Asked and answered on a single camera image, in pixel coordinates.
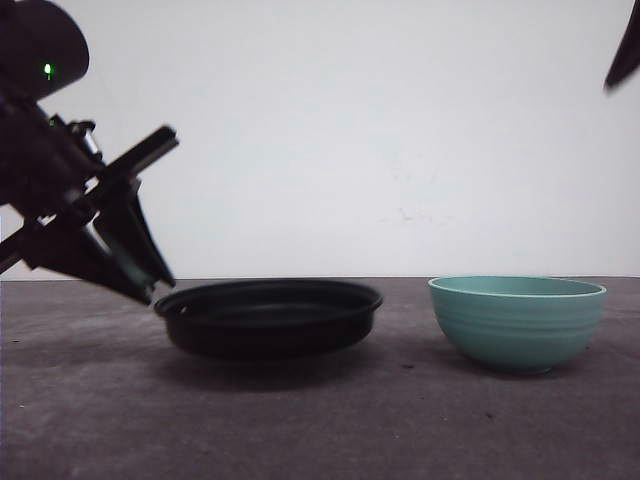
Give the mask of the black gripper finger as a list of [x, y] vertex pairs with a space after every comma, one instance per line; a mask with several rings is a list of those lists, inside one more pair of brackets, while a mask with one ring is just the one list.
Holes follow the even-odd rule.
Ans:
[[603, 89], [613, 91], [629, 80], [639, 69], [639, 5], [634, 4], [611, 65]]

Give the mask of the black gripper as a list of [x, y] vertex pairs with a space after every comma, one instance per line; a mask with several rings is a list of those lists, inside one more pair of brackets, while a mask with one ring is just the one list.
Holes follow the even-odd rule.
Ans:
[[1, 123], [1, 202], [23, 218], [1, 242], [1, 268], [19, 262], [151, 303], [151, 283], [176, 281], [145, 220], [140, 173], [178, 144], [161, 126], [111, 163], [94, 123], [59, 118]]

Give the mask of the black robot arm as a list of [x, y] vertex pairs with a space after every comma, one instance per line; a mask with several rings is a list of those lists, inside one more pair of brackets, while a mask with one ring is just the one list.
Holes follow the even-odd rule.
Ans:
[[162, 126], [106, 162], [92, 121], [46, 113], [41, 101], [81, 79], [89, 61], [61, 7], [2, 3], [1, 201], [23, 224], [2, 241], [1, 266], [47, 269], [146, 304], [174, 278], [146, 224], [139, 174], [178, 141]]

